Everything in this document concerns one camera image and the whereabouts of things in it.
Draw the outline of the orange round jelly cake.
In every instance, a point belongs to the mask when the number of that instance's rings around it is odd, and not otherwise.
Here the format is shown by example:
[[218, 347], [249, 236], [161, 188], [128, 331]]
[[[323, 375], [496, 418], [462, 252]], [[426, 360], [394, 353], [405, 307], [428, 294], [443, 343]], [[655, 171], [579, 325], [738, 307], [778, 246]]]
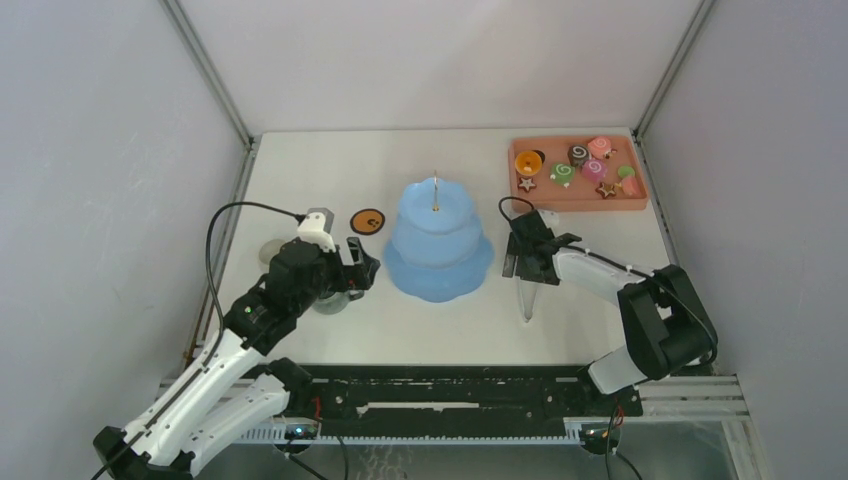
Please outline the orange round jelly cake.
[[519, 152], [514, 159], [513, 166], [516, 173], [524, 177], [533, 177], [538, 174], [544, 163], [533, 152], [533, 150], [525, 150]]

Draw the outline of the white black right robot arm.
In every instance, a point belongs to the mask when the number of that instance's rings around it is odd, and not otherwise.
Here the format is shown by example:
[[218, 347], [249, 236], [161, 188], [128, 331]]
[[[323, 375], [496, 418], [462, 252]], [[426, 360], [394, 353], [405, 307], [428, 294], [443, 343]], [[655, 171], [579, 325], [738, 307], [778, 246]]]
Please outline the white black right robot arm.
[[508, 224], [505, 277], [578, 285], [619, 312], [623, 346], [583, 370], [588, 381], [577, 393], [587, 414], [605, 415], [625, 388], [716, 359], [717, 332], [681, 267], [669, 264], [647, 273], [612, 260], [581, 246], [574, 234], [555, 235], [537, 210]]

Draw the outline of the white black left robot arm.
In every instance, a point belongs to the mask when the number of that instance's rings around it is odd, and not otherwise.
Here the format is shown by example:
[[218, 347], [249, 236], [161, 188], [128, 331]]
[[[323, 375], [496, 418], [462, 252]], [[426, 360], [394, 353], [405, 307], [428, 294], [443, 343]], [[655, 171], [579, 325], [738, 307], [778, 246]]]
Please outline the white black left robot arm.
[[114, 479], [192, 479], [209, 461], [268, 417], [305, 414], [312, 377], [288, 358], [268, 354], [317, 301], [361, 298], [378, 259], [347, 240], [352, 264], [336, 249], [292, 240], [233, 302], [218, 338], [147, 410], [122, 428], [107, 426], [93, 446], [101, 474]]

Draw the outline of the blue three-tier cake stand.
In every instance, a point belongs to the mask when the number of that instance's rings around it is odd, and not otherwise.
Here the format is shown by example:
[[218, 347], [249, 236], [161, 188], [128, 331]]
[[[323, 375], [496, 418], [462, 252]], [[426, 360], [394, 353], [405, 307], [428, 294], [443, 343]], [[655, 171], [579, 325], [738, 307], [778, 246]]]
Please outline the blue three-tier cake stand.
[[479, 289], [494, 259], [474, 201], [437, 176], [407, 185], [382, 260], [401, 292], [444, 303]]

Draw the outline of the green swirl roll cake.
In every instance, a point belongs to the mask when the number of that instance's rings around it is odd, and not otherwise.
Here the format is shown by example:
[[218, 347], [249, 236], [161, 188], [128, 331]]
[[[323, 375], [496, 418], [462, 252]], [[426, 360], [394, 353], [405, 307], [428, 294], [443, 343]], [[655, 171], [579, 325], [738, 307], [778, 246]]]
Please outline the green swirl roll cake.
[[576, 172], [576, 168], [569, 163], [555, 163], [551, 166], [549, 178], [554, 184], [568, 188]]

